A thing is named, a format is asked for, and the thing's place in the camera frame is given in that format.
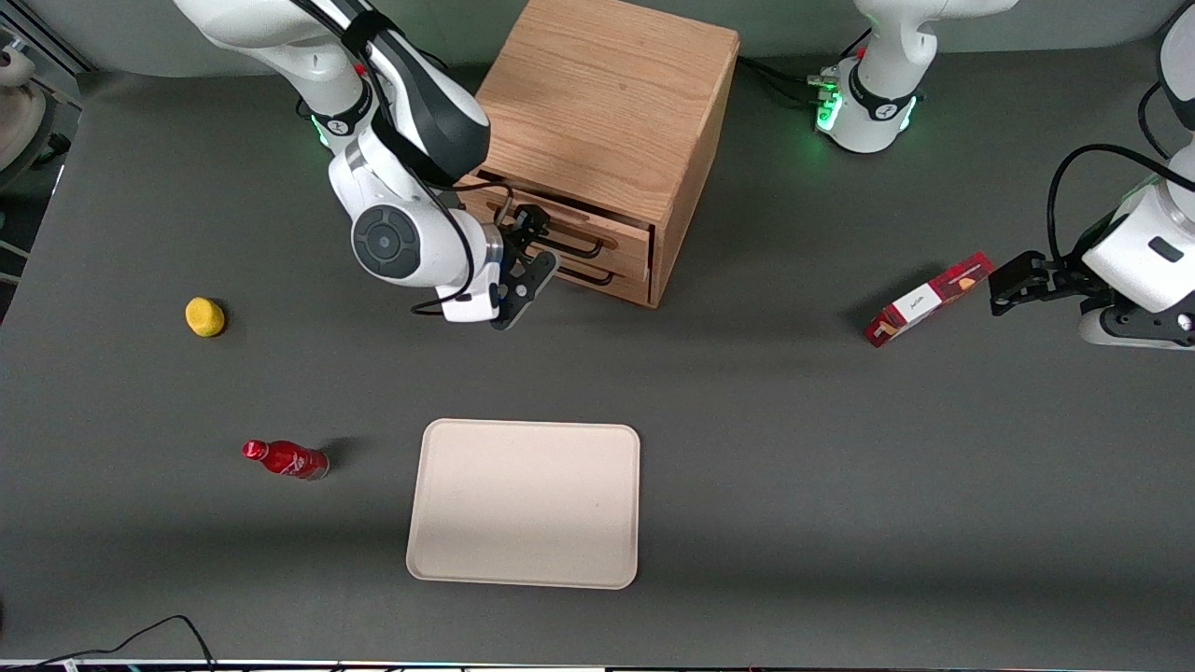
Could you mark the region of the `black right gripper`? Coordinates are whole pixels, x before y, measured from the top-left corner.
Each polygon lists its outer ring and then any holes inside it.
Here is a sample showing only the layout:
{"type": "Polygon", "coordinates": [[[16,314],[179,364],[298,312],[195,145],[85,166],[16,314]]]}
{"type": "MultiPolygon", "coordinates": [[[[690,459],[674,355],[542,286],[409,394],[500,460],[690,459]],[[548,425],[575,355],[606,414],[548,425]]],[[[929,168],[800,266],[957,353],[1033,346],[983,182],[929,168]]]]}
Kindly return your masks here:
{"type": "Polygon", "coordinates": [[[531,245],[545,242],[551,224],[550,214],[540,204],[517,204],[511,222],[496,234],[497,281],[491,285],[491,299],[497,301],[497,314],[491,320],[495,330],[508,330],[523,311],[535,301],[543,286],[554,277],[560,265],[554,252],[539,252],[534,257],[522,253],[531,245]]]}

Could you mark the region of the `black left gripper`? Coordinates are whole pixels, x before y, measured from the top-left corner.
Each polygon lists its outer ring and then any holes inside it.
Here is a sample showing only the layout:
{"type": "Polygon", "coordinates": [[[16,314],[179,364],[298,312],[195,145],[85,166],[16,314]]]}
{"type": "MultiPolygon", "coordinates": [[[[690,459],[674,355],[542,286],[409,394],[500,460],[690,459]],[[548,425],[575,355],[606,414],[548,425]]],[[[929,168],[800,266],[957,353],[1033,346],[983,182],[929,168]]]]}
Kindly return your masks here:
{"type": "MultiPolygon", "coordinates": [[[[1111,230],[1115,216],[1102,216],[1076,238],[1064,255],[1059,248],[1058,216],[1048,216],[1050,259],[1025,251],[989,275],[989,311],[1007,314],[1021,303],[1061,301],[1084,297],[1084,303],[1111,303],[1114,291],[1084,262],[1083,256],[1111,230]]],[[[1194,303],[1181,301],[1162,312],[1150,312],[1135,303],[1114,303],[1101,313],[1101,325],[1115,340],[1191,340],[1194,303]]]]}

